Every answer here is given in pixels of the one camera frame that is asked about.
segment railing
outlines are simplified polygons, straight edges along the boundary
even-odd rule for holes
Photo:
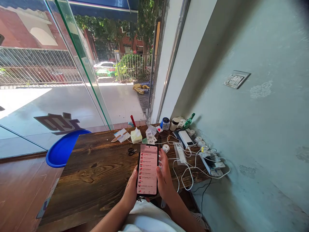
[[[0,47],[0,85],[82,82],[69,51]]]
[[[118,81],[149,81],[152,54],[115,53]]]

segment wrist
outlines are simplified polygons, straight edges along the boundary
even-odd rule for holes
[[[123,198],[121,198],[118,204],[126,214],[129,214],[130,211],[132,210],[132,207]]]
[[[166,199],[166,203],[168,206],[172,206],[174,204],[177,204],[178,199],[179,198],[179,194],[174,190],[170,195],[169,198]]]

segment wood grain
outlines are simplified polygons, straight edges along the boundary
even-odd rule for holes
[[[36,229],[36,215],[61,171],[39,153],[0,162],[0,231]]]
[[[145,137],[147,126],[140,126]],[[128,178],[137,164],[138,154],[128,156],[128,149],[137,149],[139,144],[128,140],[123,143],[111,143],[114,131],[103,131],[80,135],[72,154],[65,166],[38,231],[63,231],[106,215],[121,199]],[[167,141],[168,132],[160,134]],[[176,158],[174,146],[170,145],[168,158]],[[187,159],[194,165],[195,156]],[[177,177],[172,170],[173,160],[169,162],[173,184],[178,187]],[[197,167],[205,170],[200,158]],[[175,171],[179,177],[187,166],[178,166]],[[201,172],[192,171],[194,181],[207,179]],[[184,175],[185,186],[192,183],[189,171]]]

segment white car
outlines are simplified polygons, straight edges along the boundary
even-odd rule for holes
[[[116,67],[116,63],[110,62],[110,61],[102,61],[100,63],[95,64],[94,69],[99,70],[99,69],[108,69],[110,67]]]

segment smartphone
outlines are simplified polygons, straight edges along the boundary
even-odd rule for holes
[[[137,196],[153,197],[158,194],[157,166],[159,166],[158,147],[152,144],[141,144],[137,164]]]

